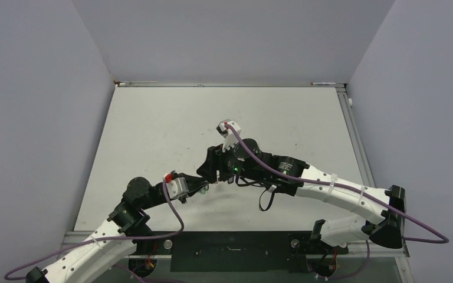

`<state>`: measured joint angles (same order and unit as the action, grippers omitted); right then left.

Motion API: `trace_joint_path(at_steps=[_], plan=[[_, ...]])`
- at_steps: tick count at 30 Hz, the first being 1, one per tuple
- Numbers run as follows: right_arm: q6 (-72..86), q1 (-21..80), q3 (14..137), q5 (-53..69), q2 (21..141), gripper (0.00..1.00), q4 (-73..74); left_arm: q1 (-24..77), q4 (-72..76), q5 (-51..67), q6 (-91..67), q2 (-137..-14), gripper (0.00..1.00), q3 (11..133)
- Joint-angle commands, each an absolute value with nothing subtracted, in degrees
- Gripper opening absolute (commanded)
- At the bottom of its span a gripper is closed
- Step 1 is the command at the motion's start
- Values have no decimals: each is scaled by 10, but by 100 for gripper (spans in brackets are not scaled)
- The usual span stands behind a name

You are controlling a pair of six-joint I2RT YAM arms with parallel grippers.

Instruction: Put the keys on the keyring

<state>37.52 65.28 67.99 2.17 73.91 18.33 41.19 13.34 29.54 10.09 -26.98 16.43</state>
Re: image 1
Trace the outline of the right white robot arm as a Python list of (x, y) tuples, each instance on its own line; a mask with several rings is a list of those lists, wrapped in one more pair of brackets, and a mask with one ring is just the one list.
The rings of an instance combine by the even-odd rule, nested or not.
[(399, 212), (406, 211), (404, 188), (366, 187), (302, 160), (262, 152), (254, 139), (243, 141), (252, 155), (240, 144), (226, 150), (221, 145), (209, 147), (197, 174), (209, 183), (243, 180), (243, 186), (258, 185), (272, 195), (316, 199), (351, 212), (352, 216), (346, 218), (315, 222), (309, 238), (317, 252), (366, 240), (390, 249), (403, 247), (403, 219)]

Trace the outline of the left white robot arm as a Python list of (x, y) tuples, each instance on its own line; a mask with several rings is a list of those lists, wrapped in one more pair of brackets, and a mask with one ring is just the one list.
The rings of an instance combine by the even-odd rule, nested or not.
[(62, 249), (57, 262), (43, 269), (34, 267), (26, 274), (26, 282), (93, 282), (125, 256), (149, 251), (152, 241), (183, 232), (184, 222), (179, 219), (179, 230), (155, 234), (147, 225), (150, 219), (147, 209), (166, 203), (176, 213), (172, 200), (184, 203), (207, 186), (203, 177), (176, 172), (164, 175), (156, 185), (144, 177), (133, 178), (120, 203), (89, 237)]

